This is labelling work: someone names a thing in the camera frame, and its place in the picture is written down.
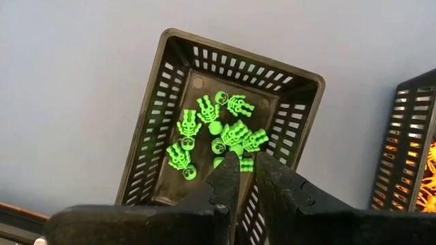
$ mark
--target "green round piece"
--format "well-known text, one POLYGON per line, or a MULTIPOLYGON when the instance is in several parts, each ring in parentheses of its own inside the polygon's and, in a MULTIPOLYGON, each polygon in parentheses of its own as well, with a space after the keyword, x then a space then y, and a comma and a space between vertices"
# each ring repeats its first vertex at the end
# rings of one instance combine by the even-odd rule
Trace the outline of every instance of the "green round piece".
POLYGON ((181 146, 183 150, 192 150, 196 146, 196 140, 192 137, 184 137, 181 146))
POLYGON ((218 165, 224 160, 223 157, 215 157, 213 159, 213 168, 216 169, 218 165))
POLYGON ((223 131, 223 125, 219 121, 213 121, 209 124, 209 132, 212 135, 219 135, 223 131))
POLYGON ((221 138, 216 138, 212 141, 212 151, 215 154, 221 154, 225 150, 225 144, 221 138))
POLYGON ((229 151, 235 152, 238 155, 238 157, 241 158, 244 153, 244 148, 241 144, 237 144, 234 146, 230 146, 229 151))
POLYGON ((189 164, 183 171, 182 171, 183 177, 185 177, 186 180, 193 180, 197 176, 197 169, 192 164, 189 164))
POLYGON ((219 91, 216 95, 215 95, 215 102, 217 102, 217 104, 220 105, 225 105, 227 103, 227 101, 229 100, 229 94, 227 94, 224 91, 219 91))

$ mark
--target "black plastic basket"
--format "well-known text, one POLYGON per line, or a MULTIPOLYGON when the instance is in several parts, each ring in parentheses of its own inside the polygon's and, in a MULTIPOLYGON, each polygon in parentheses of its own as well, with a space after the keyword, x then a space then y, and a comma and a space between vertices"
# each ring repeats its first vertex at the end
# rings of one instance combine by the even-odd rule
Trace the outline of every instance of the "black plastic basket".
POLYGON ((436 69, 400 83, 379 158, 369 206, 419 211, 416 201, 435 132, 436 69))
MULTIPOLYGON (((191 152, 197 178, 186 181, 168 166, 165 149, 178 138, 176 121, 196 99, 217 91, 244 94, 255 105, 244 123, 265 129, 266 152, 296 168, 324 92, 314 73, 176 29, 163 32, 131 143, 116 204, 174 205, 213 171, 212 137, 202 127, 191 152)), ((222 112, 225 123, 237 120, 222 112)), ((241 174, 238 236, 242 244, 266 238, 253 174, 241 174)))

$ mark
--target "green plastic piece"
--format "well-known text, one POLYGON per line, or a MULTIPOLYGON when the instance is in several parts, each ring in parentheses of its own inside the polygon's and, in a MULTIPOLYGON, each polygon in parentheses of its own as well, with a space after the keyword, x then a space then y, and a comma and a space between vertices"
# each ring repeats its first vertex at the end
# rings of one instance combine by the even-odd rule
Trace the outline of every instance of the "green plastic piece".
POLYGON ((259 129, 243 141, 243 147, 247 152, 257 152, 260 150, 259 145, 268 140, 265 130, 259 129))
POLYGON ((170 155, 168 164, 174 169, 185 169, 191 162, 191 155, 187 150, 183 150, 178 142, 166 148, 166 152, 170 155))
POLYGON ((252 172, 254 170, 254 160, 253 159, 241 159, 239 161, 240 172, 252 172))
POLYGON ((229 100, 229 94, 227 94, 224 91, 219 91, 216 95, 215 95, 215 102, 218 103, 219 105, 225 105, 229 100))
POLYGON ((218 165, 224 160, 223 157, 215 157, 213 159, 213 168, 216 169, 218 165))
POLYGON ((197 116, 204 123, 211 123, 219 118, 219 104, 213 106, 211 99, 208 95, 203 96, 203 98, 197 99, 197 102, 200 106, 200 113, 197 113, 197 116))
POLYGON ((183 150, 192 150, 196 147, 196 139, 192 137, 184 137, 181 141, 181 145, 183 150))
POLYGON ((238 122, 232 126, 224 126, 221 132, 221 139, 224 144, 234 146, 248 139, 250 135, 251 131, 248 130, 248 127, 241 120, 238 120, 238 122))
POLYGON ((251 112, 254 110, 254 105, 245 103, 244 99, 245 95, 233 95, 227 103, 227 110, 233 116, 238 116, 241 113, 244 116, 250 117, 251 112))
POLYGON ((209 132, 212 135, 219 135, 223 131, 223 125, 219 121, 213 121, 209 124, 209 132))
POLYGON ((194 167, 194 165, 189 164, 183 171, 182 171, 183 177, 185 177, 186 180, 193 180, 197 176, 197 169, 194 167))
POLYGON ((198 133, 202 125, 196 123, 195 110, 183 110, 183 121, 182 123, 177 122, 177 127, 181 135, 191 137, 198 133))
POLYGON ((241 144, 230 146, 229 151, 235 152, 239 158, 242 158, 244 154, 244 148, 241 144))
POLYGON ((221 138, 216 138, 212 141, 212 151, 215 154, 221 154, 225 150, 225 144, 221 138))

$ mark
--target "gray wall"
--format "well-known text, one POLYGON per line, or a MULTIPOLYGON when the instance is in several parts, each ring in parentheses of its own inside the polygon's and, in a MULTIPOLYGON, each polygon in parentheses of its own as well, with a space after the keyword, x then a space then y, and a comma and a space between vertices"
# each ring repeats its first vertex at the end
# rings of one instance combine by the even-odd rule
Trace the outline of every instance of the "gray wall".
POLYGON ((113 203, 161 32, 321 74, 298 172, 367 205, 392 92, 436 67, 436 2, 0 1, 0 201, 113 203))

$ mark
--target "orange object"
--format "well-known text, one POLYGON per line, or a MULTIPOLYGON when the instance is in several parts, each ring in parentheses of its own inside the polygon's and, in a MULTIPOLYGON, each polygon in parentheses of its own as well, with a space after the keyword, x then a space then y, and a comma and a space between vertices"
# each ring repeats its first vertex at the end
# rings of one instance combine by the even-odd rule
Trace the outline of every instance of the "orange object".
POLYGON ((425 166, 416 207, 421 206, 421 212, 436 212, 436 143, 430 145, 427 164, 425 166))

